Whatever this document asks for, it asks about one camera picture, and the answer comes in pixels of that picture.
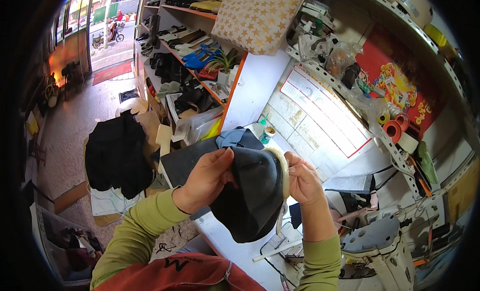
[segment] blue shoe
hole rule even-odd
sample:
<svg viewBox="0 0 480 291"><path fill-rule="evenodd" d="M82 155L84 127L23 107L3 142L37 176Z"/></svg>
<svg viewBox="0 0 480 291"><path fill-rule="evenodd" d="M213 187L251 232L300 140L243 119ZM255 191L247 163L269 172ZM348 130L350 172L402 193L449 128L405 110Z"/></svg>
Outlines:
<svg viewBox="0 0 480 291"><path fill-rule="evenodd" d="M195 56L194 58L191 58L185 63L185 67L190 68L190 69L202 69L204 68L208 62L211 60L215 59L217 55L220 54L220 45L218 45L218 48L212 47L212 48L203 48L202 54Z"/></svg>
<svg viewBox="0 0 480 291"><path fill-rule="evenodd" d="M195 58L196 56L198 55L201 55L202 52L203 52L203 48L214 48L214 47L217 47L219 45L218 42L215 42L212 47L210 47L210 45L207 45L207 44L200 44L200 48L198 48L196 51L192 52L192 53L189 53L187 54L186 56L184 56L181 60L183 62L186 62L192 58Z"/></svg>

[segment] doorway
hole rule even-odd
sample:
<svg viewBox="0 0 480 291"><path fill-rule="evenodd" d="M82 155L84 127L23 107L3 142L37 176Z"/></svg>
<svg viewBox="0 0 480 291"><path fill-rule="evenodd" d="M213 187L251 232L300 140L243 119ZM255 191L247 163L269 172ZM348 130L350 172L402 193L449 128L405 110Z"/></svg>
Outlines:
<svg viewBox="0 0 480 291"><path fill-rule="evenodd" d="M90 0L90 30L88 44L92 72L120 62L133 59L135 20L140 0ZM108 10L108 24L105 14ZM107 45L103 43L105 27L107 32L116 26L115 36L111 34Z"/></svg>

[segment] blue cloth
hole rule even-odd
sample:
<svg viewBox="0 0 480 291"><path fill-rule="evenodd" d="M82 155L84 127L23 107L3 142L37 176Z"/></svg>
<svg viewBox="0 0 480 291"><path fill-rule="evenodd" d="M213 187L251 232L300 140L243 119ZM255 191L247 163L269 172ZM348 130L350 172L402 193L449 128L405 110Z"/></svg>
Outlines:
<svg viewBox="0 0 480 291"><path fill-rule="evenodd" d="M219 149L224 147L237 147L237 144L243 137L246 128L235 129L231 131L221 132L220 135L216 138L216 144Z"/></svg>

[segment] floor mat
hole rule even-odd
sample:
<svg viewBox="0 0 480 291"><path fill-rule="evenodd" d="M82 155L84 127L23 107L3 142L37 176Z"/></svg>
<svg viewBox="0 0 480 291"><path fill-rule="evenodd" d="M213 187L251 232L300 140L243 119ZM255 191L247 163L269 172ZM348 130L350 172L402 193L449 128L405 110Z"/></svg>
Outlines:
<svg viewBox="0 0 480 291"><path fill-rule="evenodd" d="M108 79L118 77L119 75L129 73L131 71L132 71L132 65L130 64L130 62L125 62L123 64L102 70L100 72L95 73L95 76L93 77L93 86L101 82L104 82Z"/></svg>
<svg viewBox="0 0 480 291"><path fill-rule="evenodd" d="M123 93L119 93L118 97L120 98L120 103L122 103L126 100L140 97L140 95L138 95L138 91L135 88L135 89L132 89L130 91L125 91Z"/></svg>

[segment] red poster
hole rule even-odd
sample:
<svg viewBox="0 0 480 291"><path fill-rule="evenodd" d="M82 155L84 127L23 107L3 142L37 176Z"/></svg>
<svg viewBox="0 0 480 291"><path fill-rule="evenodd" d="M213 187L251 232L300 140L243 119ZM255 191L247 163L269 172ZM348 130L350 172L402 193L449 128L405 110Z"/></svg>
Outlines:
<svg viewBox="0 0 480 291"><path fill-rule="evenodd" d="M432 125L446 97L421 61L395 35L375 25L363 45L363 54L355 58L364 71L362 78L372 88L369 96L383 96L422 131Z"/></svg>

